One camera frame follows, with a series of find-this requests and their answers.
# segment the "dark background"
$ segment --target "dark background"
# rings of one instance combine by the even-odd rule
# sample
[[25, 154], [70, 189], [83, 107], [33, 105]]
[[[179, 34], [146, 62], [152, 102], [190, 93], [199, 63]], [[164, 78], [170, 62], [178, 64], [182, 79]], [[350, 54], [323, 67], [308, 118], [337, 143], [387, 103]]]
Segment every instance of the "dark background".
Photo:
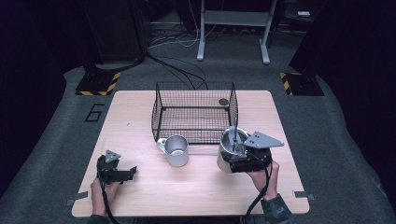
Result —
[[[350, 134], [395, 209], [393, 9], [391, 1], [328, 1], [290, 65], [300, 71], [322, 59], [318, 75], [337, 96]], [[101, 59], [79, 1], [7, 0], [0, 16], [3, 194], [61, 101], [63, 74], [82, 66], [78, 43], [86, 58]]]

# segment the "black cable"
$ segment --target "black cable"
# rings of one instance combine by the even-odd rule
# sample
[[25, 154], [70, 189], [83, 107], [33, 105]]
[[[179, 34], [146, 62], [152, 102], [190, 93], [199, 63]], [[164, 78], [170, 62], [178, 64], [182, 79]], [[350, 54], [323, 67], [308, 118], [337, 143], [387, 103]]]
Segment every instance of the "black cable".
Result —
[[[173, 73], [169, 68], [172, 68], [172, 69], [174, 69], [175, 71], [179, 72], [181, 75], [183, 75], [183, 76], [188, 80], [188, 82], [191, 84], [191, 86], [192, 86], [192, 88], [193, 88], [194, 90], [197, 90], [198, 87], [195, 87], [195, 86], [193, 85], [193, 81], [191, 80], [191, 78], [189, 77], [189, 75], [190, 75], [190, 76], [193, 76], [193, 77], [196, 77], [196, 78], [198, 78], [198, 79], [200, 79], [200, 80], [203, 82], [201, 85], [204, 85], [204, 84], [205, 84], [205, 85], [206, 85], [206, 88], [207, 88], [205, 72], [204, 72], [201, 68], [199, 68], [198, 66], [196, 66], [196, 65], [194, 65], [194, 64], [192, 64], [192, 63], [190, 63], [190, 64], [194, 65], [195, 67], [197, 67], [198, 69], [200, 69], [201, 72], [204, 74], [204, 77], [199, 77], [199, 76], [197, 76], [197, 75], [195, 75], [195, 74], [193, 74], [193, 73], [191, 73], [191, 72], [188, 72], [188, 71], [182, 70], [182, 69], [180, 69], [180, 68], [177, 68], [177, 67], [173, 66], [172, 64], [166, 63], [166, 62], [164, 62], [164, 61], [162, 61], [162, 60], [160, 60], [160, 59], [158, 59], [158, 58], [156, 58], [156, 57], [150, 55], [149, 53], [148, 53], [148, 58], [150, 58], [151, 60], [153, 60], [153, 61], [156, 62], [156, 63], [159, 63], [159, 64], [162, 65], [166, 70], [168, 70], [170, 73], [172, 73], [175, 77], [177, 77], [178, 79], [180, 79], [181, 81], [183, 81], [179, 76], [177, 76], [175, 73]], [[186, 82], [183, 81], [183, 83], [185, 83], [185, 85], [186, 85], [188, 88], [190, 88], [190, 86], [189, 86]]]
[[165, 30], [165, 29], [158, 29], [153, 30], [156, 35], [153, 35], [153, 38], [150, 40], [149, 48], [156, 45], [161, 45], [162, 43], [166, 43], [169, 39], [182, 39], [184, 37], [189, 36], [186, 32], [180, 32], [173, 35], [166, 35], [166, 31], [173, 31], [173, 30]]
[[256, 206], [256, 204], [262, 199], [262, 197], [263, 197], [263, 196], [265, 195], [265, 193], [267, 192], [267, 190], [268, 190], [268, 185], [269, 185], [270, 178], [271, 178], [272, 171], [273, 171], [272, 162], [270, 163], [270, 164], [271, 164], [271, 171], [270, 171], [270, 173], [268, 174], [268, 170], [266, 169], [264, 163], [262, 163], [262, 160], [260, 160], [260, 159], [259, 159], [256, 155], [254, 155], [254, 154], [251, 154], [251, 155], [252, 155], [254, 158], [256, 158], [256, 160], [258, 160], [258, 161], [262, 164], [262, 168], [263, 168], [263, 170], [264, 170], [264, 172], [265, 172], [266, 183], [265, 183], [264, 188], [262, 188], [262, 190], [260, 191], [259, 195], [256, 197], [256, 199], [251, 203], [250, 207], [247, 209], [247, 214], [245, 215], [244, 223], [247, 223], [247, 219], [248, 219], [249, 216], [250, 216], [251, 210], [254, 208], [254, 206]]
[[111, 220], [111, 222], [113, 222], [114, 224], [120, 224], [120, 223], [113, 217], [113, 214], [111, 213], [110, 206], [109, 206], [109, 204], [108, 204], [107, 194], [106, 194], [106, 191], [105, 191], [105, 182], [102, 181], [102, 178], [101, 178], [100, 172], [99, 172], [99, 168], [97, 168], [97, 176], [98, 176], [98, 178], [99, 178], [100, 187], [101, 187], [101, 189], [102, 189], [103, 201], [104, 201], [104, 203], [105, 203], [105, 209], [106, 209], [108, 218], [109, 218], [109, 219]]

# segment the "silver cup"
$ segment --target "silver cup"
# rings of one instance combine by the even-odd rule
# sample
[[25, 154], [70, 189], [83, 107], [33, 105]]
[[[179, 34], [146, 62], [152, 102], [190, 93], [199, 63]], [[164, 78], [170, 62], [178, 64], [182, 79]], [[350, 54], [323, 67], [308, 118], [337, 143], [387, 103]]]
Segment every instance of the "silver cup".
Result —
[[166, 159], [172, 166], [181, 167], [189, 161], [189, 143], [181, 135], [160, 138], [157, 146], [166, 154]]
[[[238, 135], [237, 138], [240, 139], [240, 143], [244, 143], [248, 139], [248, 132], [236, 128]], [[230, 133], [230, 129], [225, 130], [220, 138], [219, 150], [218, 150], [218, 167], [220, 170], [227, 174], [232, 174], [233, 171], [230, 167], [230, 159], [238, 159], [246, 157], [245, 147], [242, 145], [234, 146], [233, 137], [235, 136], [235, 132], [232, 131]]]

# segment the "pitcher handle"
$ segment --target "pitcher handle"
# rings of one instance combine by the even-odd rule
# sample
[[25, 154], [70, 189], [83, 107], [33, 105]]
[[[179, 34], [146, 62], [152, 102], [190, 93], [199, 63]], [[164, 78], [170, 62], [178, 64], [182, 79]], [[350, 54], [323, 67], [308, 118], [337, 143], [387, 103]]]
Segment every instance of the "pitcher handle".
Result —
[[166, 139], [167, 139], [167, 138], [159, 138], [158, 141], [157, 141], [157, 146], [158, 146], [158, 148], [159, 148], [160, 150], [162, 150], [163, 153], [165, 153], [165, 154], [166, 154], [166, 152], [165, 152], [165, 142], [166, 142]]

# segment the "black wire basket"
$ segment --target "black wire basket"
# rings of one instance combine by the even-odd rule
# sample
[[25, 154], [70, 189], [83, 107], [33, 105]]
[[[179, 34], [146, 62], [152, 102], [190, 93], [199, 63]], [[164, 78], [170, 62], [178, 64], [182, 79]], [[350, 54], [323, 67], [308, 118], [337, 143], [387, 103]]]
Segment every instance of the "black wire basket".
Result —
[[157, 82], [151, 129], [155, 141], [179, 134], [189, 144], [218, 144], [237, 116], [233, 82]]

